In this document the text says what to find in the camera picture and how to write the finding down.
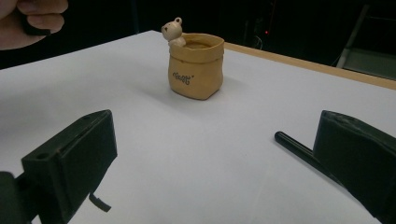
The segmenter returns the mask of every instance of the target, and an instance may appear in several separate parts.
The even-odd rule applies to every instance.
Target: paper bag planter
[[[223,82],[224,40],[214,35],[184,34],[186,45],[170,45],[168,68],[172,91],[206,100]]]

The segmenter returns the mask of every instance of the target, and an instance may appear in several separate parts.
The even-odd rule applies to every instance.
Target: teddy bear figurine
[[[172,45],[178,45],[184,47],[186,40],[181,36],[183,33],[181,28],[182,19],[180,17],[175,18],[174,21],[166,23],[162,28],[163,38],[168,41],[169,47]]]

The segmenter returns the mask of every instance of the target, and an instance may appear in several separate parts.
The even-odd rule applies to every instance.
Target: human hand
[[[0,0],[0,49],[23,48],[44,38],[23,31],[21,13],[27,16],[30,25],[54,34],[64,25],[61,13],[67,7],[67,0]]]

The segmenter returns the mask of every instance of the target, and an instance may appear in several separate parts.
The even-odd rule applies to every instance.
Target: bear ear
[[[177,17],[177,18],[175,19],[175,22],[177,22],[178,24],[180,24],[180,25],[181,25],[181,23],[182,23],[182,19],[181,19],[180,17]]]

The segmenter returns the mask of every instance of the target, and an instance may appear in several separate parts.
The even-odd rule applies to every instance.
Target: white table surface
[[[119,156],[70,223],[379,223],[274,140],[313,146],[320,112],[396,136],[396,91],[225,50],[207,101],[172,92],[168,46],[146,32],[0,70],[0,170],[80,117],[113,112]]]

